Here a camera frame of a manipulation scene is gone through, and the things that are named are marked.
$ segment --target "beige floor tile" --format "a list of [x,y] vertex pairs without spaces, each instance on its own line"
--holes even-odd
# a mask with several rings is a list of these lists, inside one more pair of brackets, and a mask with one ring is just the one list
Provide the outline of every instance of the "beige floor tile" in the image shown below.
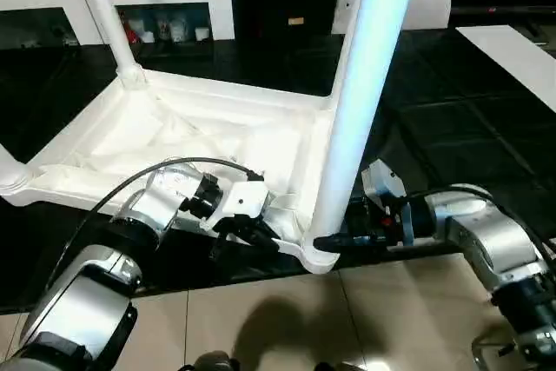
[[0,361],[3,361],[10,349],[11,339],[14,336],[19,315],[0,316]]
[[337,273],[191,291],[186,362],[214,350],[238,359],[242,371],[362,361]]
[[176,371],[183,365],[187,292],[133,300],[139,317],[114,370]]
[[368,371],[473,371],[472,340],[504,323],[462,255],[346,269],[341,278]]
[[25,321],[27,321],[27,316],[27,313],[22,313],[19,315],[16,325],[16,331],[14,333],[14,337],[11,339],[10,348],[8,349],[8,357],[12,356],[19,349],[19,336],[21,335],[21,331],[23,330]]

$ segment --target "electrical outlet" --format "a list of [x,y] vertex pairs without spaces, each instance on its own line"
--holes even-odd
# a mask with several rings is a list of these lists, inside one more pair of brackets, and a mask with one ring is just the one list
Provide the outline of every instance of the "electrical outlet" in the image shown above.
[[345,34],[348,30],[349,18],[351,17],[355,0],[336,0],[334,11],[334,22],[332,23],[333,34]]

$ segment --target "black cable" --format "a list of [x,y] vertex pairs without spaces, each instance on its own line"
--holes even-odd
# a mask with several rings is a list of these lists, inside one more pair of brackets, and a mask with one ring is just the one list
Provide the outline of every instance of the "black cable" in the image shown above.
[[500,212],[502,212],[504,215],[507,215],[515,222],[517,222],[523,228],[523,230],[525,230],[527,236],[529,236],[529,239],[533,242],[535,247],[537,247],[537,249],[539,250],[542,257],[544,258],[546,264],[548,265],[552,273],[556,275],[556,266],[554,265],[553,258],[550,256],[550,254],[548,254],[548,251],[546,251],[544,247],[544,245],[546,245],[554,254],[556,254],[556,244],[552,242],[550,239],[543,239],[539,234],[537,234],[536,232],[528,228],[527,225],[520,219],[520,217],[517,216],[517,214],[515,214],[515,212],[513,212],[508,207],[503,206],[499,202],[495,201],[490,194],[484,191],[480,191],[465,186],[446,186],[446,187],[438,187],[435,189],[410,193],[405,197],[396,199],[396,202],[400,204],[405,204],[407,202],[411,202],[414,199],[418,199],[421,197],[428,197],[430,195],[437,195],[439,193],[444,193],[447,191],[457,191],[457,192],[469,193],[471,195],[476,195],[477,197],[480,197],[481,199],[492,203],[494,206],[496,206],[496,208],[498,208]]
[[143,177],[143,176],[145,176],[149,173],[152,173],[153,171],[157,171],[158,169],[163,169],[164,167],[168,167],[170,165],[183,164],[183,163],[187,163],[187,162],[211,162],[213,164],[224,165],[224,166],[230,167],[232,169],[238,169],[240,171],[243,171],[245,174],[247,174],[249,180],[260,180],[260,179],[263,178],[261,175],[255,173],[253,170],[247,169],[240,164],[236,164],[235,162],[221,160],[219,158],[208,158],[208,157],[204,157],[204,156],[191,156],[191,157],[184,157],[184,158],[175,158],[175,159],[172,159],[172,160],[159,162],[158,164],[151,165],[150,167],[147,167],[146,169],[143,169],[143,170],[139,171],[138,173],[132,175],[130,178],[128,178],[127,180],[122,182],[115,189],[110,191],[105,197],[103,197],[95,205],[95,207],[93,207],[93,209],[91,209],[89,211],[89,213],[87,213],[87,215],[85,215],[82,222],[77,227],[76,231],[69,238],[69,240],[66,241],[66,244],[63,247],[63,251],[60,254],[60,257],[58,258],[58,261],[56,262],[56,266],[54,267],[54,269],[50,273],[49,279],[46,281],[46,286],[44,288],[44,291],[46,292],[50,288],[51,283],[54,281],[54,278],[56,277],[56,273],[58,271],[58,268],[60,267],[60,264],[62,263],[62,260],[65,257],[66,253],[68,252],[68,249],[70,248],[71,244],[79,236],[79,234],[83,230],[84,226],[92,219],[92,217],[100,210],[100,208],[102,206],[104,206],[106,203],[108,203],[115,195],[117,195],[120,191],[122,191],[123,189],[128,187],[135,180],[137,180],[137,179],[139,179],[139,178],[141,178],[141,177]]

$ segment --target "cable connector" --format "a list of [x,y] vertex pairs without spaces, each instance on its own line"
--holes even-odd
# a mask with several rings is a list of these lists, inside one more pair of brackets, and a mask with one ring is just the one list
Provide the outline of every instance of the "cable connector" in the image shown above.
[[252,169],[250,169],[247,173],[247,180],[248,182],[264,182],[264,176],[261,174],[255,173]]

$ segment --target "robotic arm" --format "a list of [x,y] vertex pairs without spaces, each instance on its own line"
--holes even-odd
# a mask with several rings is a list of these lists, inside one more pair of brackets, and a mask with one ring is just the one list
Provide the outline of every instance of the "robotic arm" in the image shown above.
[[[366,197],[348,207],[358,235],[317,238],[330,252],[388,250],[421,237],[451,242],[463,252],[492,302],[515,331],[514,343],[532,362],[556,362],[554,276],[527,232],[483,189],[458,185],[406,196],[401,179],[377,160],[362,173]],[[270,198],[260,176],[221,189],[193,165],[158,169],[107,227],[109,245],[91,245],[69,265],[29,315],[19,351],[1,371],[112,369],[136,322],[130,297],[141,284],[139,265],[153,255],[179,212],[219,234],[216,258],[232,233],[277,250],[263,221]]]
[[514,344],[531,363],[556,363],[554,274],[529,234],[477,186],[407,197],[403,181],[381,160],[362,173],[366,198],[347,210],[347,225],[358,235],[318,238],[331,252],[388,250],[418,238],[455,244],[512,326]]
[[222,190],[191,164],[153,172],[110,221],[110,245],[85,248],[42,297],[23,327],[21,348],[0,369],[112,369],[137,318],[130,300],[142,279],[137,262],[153,255],[180,211],[219,233],[214,257],[229,233],[278,249],[278,236],[262,220],[269,200],[263,180]]

